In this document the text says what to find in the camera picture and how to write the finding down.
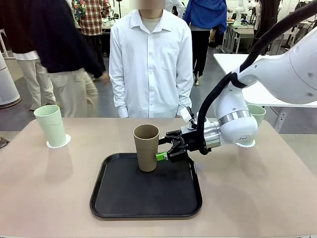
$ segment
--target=floor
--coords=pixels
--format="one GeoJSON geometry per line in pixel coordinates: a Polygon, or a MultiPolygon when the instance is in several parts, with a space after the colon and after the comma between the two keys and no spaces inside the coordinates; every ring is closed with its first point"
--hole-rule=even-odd
{"type": "MultiPolygon", "coordinates": [[[[224,73],[213,58],[213,54],[219,53],[213,48],[209,48],[206,68],[204,75],[201,77],[201,84],[193,87],[191,99],[193,102],[193,111],[197,112],[205,99],[206,95],[214,88],[214,86],[223,78],[224,73]]],[[[34,119],[33,114],[28,110],[31,105],[31,96],[24,81],[21,69],[15,60],[6,60],[12,78],[15,80],[17,89],[22,98],[18,105],[0,110],[0,131],[20,131],[31,120],[34,119]]],[[[105,58],[105,64],[108,66],[108,58],[105,58]]],[[[100,117],[118,117],[118,113],[113,104],[113,92],[111,84],[106,86],[102,82],[96,82],[99,91],[100,117]]],[[[267,108],[265,120],[273,124],[276,120],[276,113],[267,108]]],[[[210,108],[207,116],[214,118],[212,108],[210,108]]],[[[294,109],[287,116],[285,123],[280,131],[284,134],[317,134],[317,109],[294,109]]]]}

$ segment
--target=black pants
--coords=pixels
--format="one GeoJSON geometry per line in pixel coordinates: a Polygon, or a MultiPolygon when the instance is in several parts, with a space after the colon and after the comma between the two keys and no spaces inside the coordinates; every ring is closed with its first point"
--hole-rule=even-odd
{"type": "Polygon", "coordinates": [[[101,35],[97,35],[97,36],[85,36],[84,35],[84,37],[85,37],[88,45],[90,46],[90,48],[93,50],[100,67],[103,69],[103,71],[105,71],[106,67],[105,67],[105,63],[104,63],[104,57],[103,57],[103,53],[102,53],[102,45],[101,45],[101,40],[100,40],[101,35]]]}
{"type": "Polygon", "coordinates": [[[205,69],[209,37],[210,31],[192,31],[193,69],[198,77],[203,75],[205,69]]]}

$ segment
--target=person in background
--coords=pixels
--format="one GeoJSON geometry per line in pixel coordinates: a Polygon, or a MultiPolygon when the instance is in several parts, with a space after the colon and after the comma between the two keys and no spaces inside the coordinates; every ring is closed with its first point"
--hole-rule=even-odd
{"type": "Polygon", "coordinates": [[[64,116],[94,116],[98,91],[86,71],[104,81],[108,75],[75,28],[68,4],[65,0],[24,0],[24,4],[35,48],[61,96],[64,116]]]}
{"type": "Polygon", "coordinates": [[[192,39],[186,22],[141,0],[111,28],[109,74],[121,118],[175,118],[191,107],[192,39]]]}
{"type": "Polygon", "coordinates": [[[209,37],[209,47],[216,47],[218,45],[222,44],[223,40],[223,33],[219,34],[221,26],[216,26],[210,31],[210,37],[209,37]]]}
{"type": "Polygon", "coordinates": [[[190,25],[193,40],[193,67],[195,84],[203,75],[210,31],[217,27],[219,33],[225,32],[227,27],[227,5],[225,0],[189,0],[184,20],[190,25]]]}
{"type": "Polygon", "coordinates": [[[106,67],[101,44],[101,34],[103,32],[102,12],[104,17],[108,16],[111,6],[108,0],[85,0],[85,7],[86,12],[80,17],[79,25],[100,67],[105,71],[106,67]]]}
{"type": "Polygon", "coordinates": [[[13,57],[20,65],[32,97],[30,111],[41,106],[41,89],[47,104],[55,104],[53,86],[31,41],[23,0],[0,0],[0,29],[4,29],[13,57]]]}
{"type": "Polygon", "coordinates": [[[181,0],[166,0],[165,2],[165,10],[172,12],[173,7],[176,7],[177,16],[183,18],[183,14],[185,11],[185,6],[181,0]]]}

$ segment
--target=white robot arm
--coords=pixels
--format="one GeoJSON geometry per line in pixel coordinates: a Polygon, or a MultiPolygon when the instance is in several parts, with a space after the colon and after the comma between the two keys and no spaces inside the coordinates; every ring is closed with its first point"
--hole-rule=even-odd
{"type": "MultiPolygon", "coordinates": [[[[240,83],[251,86],[259,81],[276,98],[291,104],[317,101],[317,28],[290,51],[267,56],[237,73],[240,83]]],[[[240,143],[257,133],[257,122],[250,117],[242,89],[229,83],[212,104],[220,123],[223,143],[240,143]]]]}
{"type": "Polygon", "coordinates": [[[256,1],[255,0],[251,0],[249,1],[249,4],[248,4],[248,9],[252,9],[256,6],[256,1]]]}
{"type": "Polygon", "coordinates": [[[241,13],[246,10],[246,8],[244,7],[244,0],[238,0],[238,4],[239,7],[235,9],[237,16],[233,24],[234,26],[241,26],[241,13]]]}
{"type": "Polygon", "coordinates": [[[255,62],[260,52],[295,25],[317,13],[317,0],[291,13],[266,32],[251,49],[247,60],[226,75],[205,98],[197,118],[190,109],[181,111],[190,124],[168,132],[159,144],[171,143],[167,157],[172,162],[184,159],[187,151],[199,150],[206,155],[212,148],[240,143],[245,145],[258,132],[250,115],[242,89],[261,82],[276,98],[291,104],[317,101],[317,28],[290,51],[280,56],[266,56],[255,62]],[[217,121],[209,122],[206,113],[213,106],[217,121]]]}

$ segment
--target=plaid shirt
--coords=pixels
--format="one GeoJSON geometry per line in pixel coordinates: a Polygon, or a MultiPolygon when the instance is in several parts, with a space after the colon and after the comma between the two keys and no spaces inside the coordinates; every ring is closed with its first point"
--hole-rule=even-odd
{"type": "Polygon", "coordinates": [[[108,0],[86,0],[86,13],[80,17],[80,27],[86,36],[101,35],[103,32],[103,21],[101,12],[106,10],[108,0]]]}

